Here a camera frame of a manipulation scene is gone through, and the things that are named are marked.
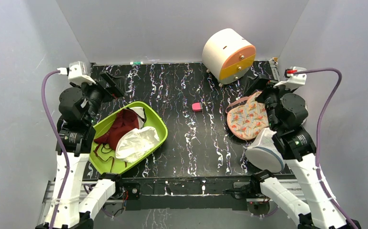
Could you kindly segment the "white mesh laundry bag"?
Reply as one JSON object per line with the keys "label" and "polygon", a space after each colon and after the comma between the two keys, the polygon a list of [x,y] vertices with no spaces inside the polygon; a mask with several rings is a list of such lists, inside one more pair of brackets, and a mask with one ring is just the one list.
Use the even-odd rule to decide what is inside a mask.
{"label": "white mesh laundry bag", "polygon": [[264,128],[257,135],[253,143],[246,149],[247,160],[260,170],[268,170],[271,173],[282,172],[286,163],[274,146],[272,137],[276,132]]}

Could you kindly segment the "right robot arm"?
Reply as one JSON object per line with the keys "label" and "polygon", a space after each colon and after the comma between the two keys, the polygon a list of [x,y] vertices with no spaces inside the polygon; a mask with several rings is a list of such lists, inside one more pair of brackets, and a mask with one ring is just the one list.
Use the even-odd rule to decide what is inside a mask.
{"label": "right robot arm", "polygon": [[299,229],[358,229],[360,223],[347,215],[327,186],[319,142],[302,125],[308,111],[295,90],[306,78],[307,71],[287,69],[286,81],[267,82],[256,99],[265,105],[274,146],[294,173],[304,199],[286,189],[268,170],[251,176],[251,193],[257,198],[269,197]]}

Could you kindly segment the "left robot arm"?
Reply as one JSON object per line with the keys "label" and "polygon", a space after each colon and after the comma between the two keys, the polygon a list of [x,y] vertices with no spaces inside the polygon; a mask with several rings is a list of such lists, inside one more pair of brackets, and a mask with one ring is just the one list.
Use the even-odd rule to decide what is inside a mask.
{"label": "left robot arm", "polygon": [[[65,75],[70,87],[59,96],[61,116],[54,122],[47,105],[46,83],[50,76]],[[85,198],[80,197],[83,172],[95,137],[94,121],[105,102],[125,94],[123,77],[101,73],[104,83],[96,81],[85,72],[58,68],[49,72],[41,85],[44,111],[57,139],[56,177],[48,214],[38,225],[40,229],[91,229],[96,215],[110,198],[120,198],[124,185],[119,175],[103,173],[93,190]]]}

